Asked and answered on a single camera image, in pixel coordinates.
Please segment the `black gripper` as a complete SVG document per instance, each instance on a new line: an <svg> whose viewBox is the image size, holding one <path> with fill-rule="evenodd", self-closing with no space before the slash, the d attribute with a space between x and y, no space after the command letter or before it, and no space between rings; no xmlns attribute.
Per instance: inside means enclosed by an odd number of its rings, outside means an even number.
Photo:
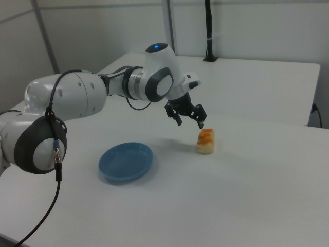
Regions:
<svg viewBox="0 0 329 247"><path fill-rule="evenodd" d="M182 124L180 115L183 115L195 120L200 129L204 127L207 114L201 104L192 105L189 93L185 93L178 99L169 100L164 108L167 116L173 118L178 126Z"/></svg>

